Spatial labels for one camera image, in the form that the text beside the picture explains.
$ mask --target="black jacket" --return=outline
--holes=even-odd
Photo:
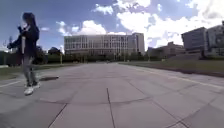
[[[38,27],[31,25],[27,31],[21,31],[17,40],[11,43],[10,47],[17,48],[17,53],[21,56],[35,57],[39,33]],[[22,36],[26,37],[24,54],[22,54]]]

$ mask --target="woman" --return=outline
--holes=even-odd
[[[23,21],[25,28],[18,27],[20,35],[16,41],[10,43],[8,48],[17,48],[17,53],[22,59],[23,73],[27,80],[25,95],[33,93],[34,88],[38,88],[38,81],[33,71],[32,62],[36,56],[37,40],[39,39],[39,29],[36,26],[35,16],[32,13],[24,13]]]

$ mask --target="green grass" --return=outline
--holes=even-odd
[[[52,64],[52,65],[35,65],[35,70],[46,70],[53,68],[61,68],[67,66],[75,66],[77,64]],[[16,78],[22,72],[21,67],[0,68],[0,80]]]
[[[193,71],[221,72],[224,73],[224,61],[208,61],[208,60],[169,60],[158,62],[129,62],[122,63],[127,65],[161,68],[161,69],[184,69]]]

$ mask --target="blue sky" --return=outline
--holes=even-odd
[[[169,41],[183,44],[180,34],[221,24],[222,0],[0,0],[0,50],[23,12],[33,12],[45,50],[63,45],[63,36],[142,32],[145,47]]]

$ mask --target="white sneaker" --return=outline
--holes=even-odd
[[[38,89],[38,88],[40,88],[40,85],[41,85],[41,83],[38,82],[36,85],[33,85],[33,89]]]
[[[24,94],[25,95],[31,95],[32,93],[33,93],[33,87],[28,87],[26,90],[25,90],[25,92],[24,92]]]

